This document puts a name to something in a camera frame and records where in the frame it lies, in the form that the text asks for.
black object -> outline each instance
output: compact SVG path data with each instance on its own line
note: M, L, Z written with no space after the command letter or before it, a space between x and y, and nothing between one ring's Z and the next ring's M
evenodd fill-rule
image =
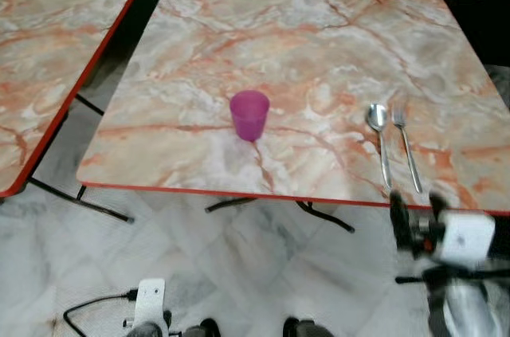
M82 309L90 304L99 303L106 300L118 300L118 299L127 299L128 301L136 301L136 296L138 295L138 289L132 289L129 292L123 293L121 295L114 295L114 296L104 296L104 297L98 297L94 300L86 301L82 304L78 304L67 311L64 312L64 321L80 336L80 337L87 337L87 335L78 327L76 326L70 319L69 314L73 313L74 311L77 311L78 309Z
M232 200L225 200L224 202L219 202L212 206L207 207L206 212L208 214L210 214L211 212L213 212L215 210L219 210L220 208L250 203L250 202L253 202L254 200L257 200L257 198L236 198L236 199L232 199Z
M510 269L498 269L496 271L469 271L461 267L440 265L423 271L421 277L398 276L397 284L426 283L433 285L446 284L451 279L462 280L485 280L492 278L510 277Z
M489 256L496 258L510 258L510 216L494 217L496 228L492 238Z
M323 214L320 211L314 210L312 207L312 202L308 202L307 204L304 204L304 202L296 202L296 204L307 214L311 214L312 216L317 216L325 221L330 221L331 223L338 225L338 227L345 229L349 233L355 232L354 227L351 225L348 225L345 221L341 221L337 217L334 217L334 216L331 216L328 214Z
M428 220L426 229L419 229L419 225L412 228L409 211L402 196L396 190L392 190L390 194L390 218L397 249L410 250L415 258L421 253L434 250L437 242L445 235L445 226L437 221L437 217L442 210L448 208L448 205L435 193L430 193L429 200L435 220Z
M510 66L510 0L445 0L477 56L485 64Z
M200 327L206 330L206 337L222 337L220 329L213 319L204 319L200 323Z
M236 198L236 199L232 199L232 200L225 200L223 202L219 202L217 204L207 207L206 212L208 214L210 214L211 212L213 212L215 210L219 210L220 208L237 206L239 204L245 204L245 203L253 202L255 200L257 200L257 198ZM349 233L355 232L354 227L352 227L351 225L348 225L345 221L341 221L337 217L334 217L334 216L331 216L328 214L323 214L320 211L314 210L313 206L312 206L313 205L312 202L308 202L306 204L304 202L296 202L296 204L307 214L311 214L312 216L317 216L325 221L330 221L332 223L335 223L336 225L338 225L339 227L342 227Z
M156 323L143 323L130 331L126 337L166 337Z
M163 311L163 319L165 320L165 324L170 327L172 324L172 312L170 312L168 309Z
M40 189L42 189L42 190L44 190L46 192L49 192L51 195L55 195L55 196L57 196L60 199L67 200L68 202L77 204L79 206L86 207L86 208L88 208L90 210L94 210L94 211L100 212L100 213L102 213L104 215L112 216L112 217L114 217L116 219L119 219L121 221L125 221L127 223L133 223L135 221L135 219L133 217L129 217L129 216L120 214L120 213L118 213L118 212L116 212L114 210L109 210L108 208L104 208L102 206L98 206L96 204L89 203L89 202L86 202L84 200L81 200L81 197L83 196L83 193L85 192L85 188L86 188L85 186L81 186L80 192L78 192L78 195L76 196L76 198L74 198L73 196L71 196L69 194L66 194L63 191L60 191L60 190L56 189L55 187L52 187L52 186L50 186L50 185L48 185L48 184L46 184L44 182L41 182L38 179L35 179L33 176L30 176L27 179L27 182L34 184L35 186L39 187Z
M285 320L283 337L334 337L333 334L326 329L316 325L311 319L303 319L299 321L294 317Z
M91 110L93 110L94 112L99 114L100 116L104 115L104 111L103 110L98 108L95 104L92 104L89 100L86 100L80 94L77 94L75 98L76 98L76 100L79 100L82 104L84 104L85 106L87 106L88 108L90 108Z

metal spoon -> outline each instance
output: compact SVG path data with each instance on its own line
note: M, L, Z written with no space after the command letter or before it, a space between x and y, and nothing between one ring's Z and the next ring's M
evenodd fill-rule
M381 143L381 169L384 182L388 188L391 188L390 164L388 155L384 146L383 129L386 126L388 114L386 108L381 104L371 104L367 112L367 123L370 127L379 133L379 142Z

white robot part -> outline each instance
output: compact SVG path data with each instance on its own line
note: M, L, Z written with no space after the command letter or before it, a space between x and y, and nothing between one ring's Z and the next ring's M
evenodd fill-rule
M445 236L436 246L435 259L467 269L485 261L496 227L493 217L448 210L438 220L445 225Z
M155 323L161 328L163 335L168 335L168 326L163 318L164 297L164 279L145 279L140 281L138 295L136 296L133 328L145 323Z
M480 286L455 280L446 287L445 324L452 337L503 337L501 323Z

black cable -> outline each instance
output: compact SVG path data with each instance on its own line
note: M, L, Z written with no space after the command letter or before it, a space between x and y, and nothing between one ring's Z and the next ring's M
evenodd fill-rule
M105 297L98 297L94 300L90 300L87 302L84 302L82 304L78 304L67 311L64 312L64 321L80 336L80 337L87 337L87 335L79 328L77 327L69 318L69 313L77 311L78 309L84 308L90 304L99 303L101 301L105 300L117 300L117 299L127 299L128 301L135 301L136 295L138 294L138 289L132 289L129 292L123 293L121 295L114 295L114 296L105 296Z

marble floor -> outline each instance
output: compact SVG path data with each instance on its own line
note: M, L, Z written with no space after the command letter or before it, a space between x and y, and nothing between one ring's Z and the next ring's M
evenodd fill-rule
M125 62L104 64L84 95L105 108ZM75 194L75 171L99 119L74 104L36 177ZM277 337L294 315L339 337L429 335L424 286L393 282L414 264L397 253L387 210L318 206L352 224L349 234L292 202L206 214L219 198L103 189L85 198L135 223L31 185L0 206L0 335L73 336L61 318L66 308L148 277L166 280L173 330L214 317L225 337ZM75 320L88 336L115 337L127 334L122 321L133 314L134 303L120 300L77 312Z

